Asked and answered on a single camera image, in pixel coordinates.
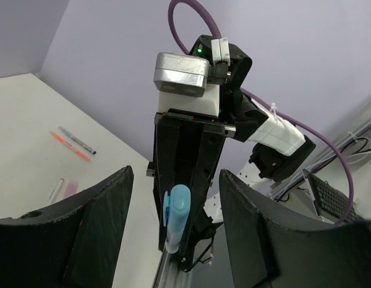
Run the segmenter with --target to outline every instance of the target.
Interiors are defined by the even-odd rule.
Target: black bracket
[[[160,219],[159,250],[163,251],[163,199],[176,184],[191,190],[191,210],[180,243],[179,255],[189,254],[190,235],[200,220],[207,191],[216,171],[225,142],[225,125],[215,119],[189,116],[176,111],[155,117],[154,159],[147,174],[154,174],[154,198]]]
[[[260,178],[283,181],[290,177],[315,149],[316,145],[307,136],[304,136],[304,139],[304,144],[291,156],[284,156],[275,149],[258,143],[252,150],[249,163],[255,163],[261,171]]]

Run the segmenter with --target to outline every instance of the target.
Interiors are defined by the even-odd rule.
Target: blue marker cap
[[[180,233],[186,227],[191,209],[191,191],[182,184],[172,188],[170,195],[164,195],[164,226],[172,233]]]

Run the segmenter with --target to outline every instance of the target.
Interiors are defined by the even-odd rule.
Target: white tabletop
[[[60,125],[97,151],[91,163],[49,134]],[[35,76],[0,79],[0,218],[46,206],[61,178],[82,191],[126,165],[134,184],[113,287],[151,287],[161,253],[148,161]]]

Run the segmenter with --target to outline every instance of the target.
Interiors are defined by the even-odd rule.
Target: silver camera
[[[208,60],[175,53],[159,53],[154,83],[159,91],[202,97],[207,86]]]

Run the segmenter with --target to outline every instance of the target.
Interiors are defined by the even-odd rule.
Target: white cable tie
[[[353,138],[355,143],[359,141],[358,137],[353,132],[348,131],[347,133]]]
[[[276,110],[277,110],[277,106],[276,106],[276,103],[272,103],[271,104],[271,108],[270,108],[270,112],[274,115],[274,120],[275,120],[275,125],[274,127],[272,127],[267,133],[265,133],[265,135],[262,137],[261,140],[258,141],[258,143],[261,143],[268,135],[271,134],[271,132],[275,129],[275,127],[277,126],[278,122],[279,122],[279,117],[276,115]]]
[[[212,260],[214,260],[214,255],[211,253],[210,255],[210,261],[208,261],[208,264],[212,266]]]

